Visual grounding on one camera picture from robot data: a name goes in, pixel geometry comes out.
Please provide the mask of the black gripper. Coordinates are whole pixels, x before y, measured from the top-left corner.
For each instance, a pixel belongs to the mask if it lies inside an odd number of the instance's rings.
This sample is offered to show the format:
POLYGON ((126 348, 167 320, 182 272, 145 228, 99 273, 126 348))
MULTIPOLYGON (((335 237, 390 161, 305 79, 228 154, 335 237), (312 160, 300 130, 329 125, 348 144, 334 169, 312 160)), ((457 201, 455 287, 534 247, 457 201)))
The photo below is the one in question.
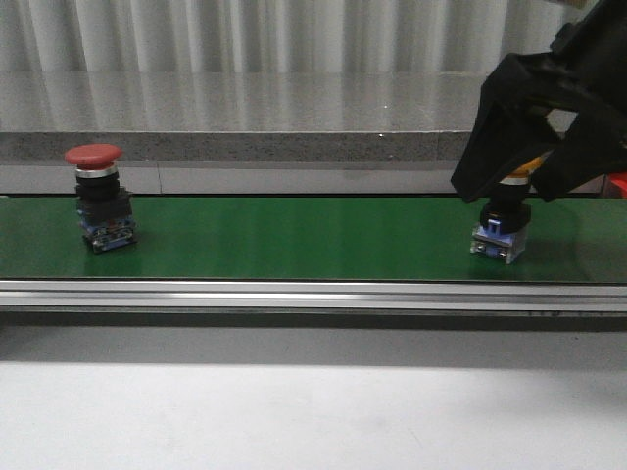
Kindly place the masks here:
POLYGON ((598 2, 583 19, 567 23, 545 53, 510 53, 499 62, 481 87, 451 182, 472 202, 552 149, 531 177, 545 201, 626 171, 623 1, 598 2))

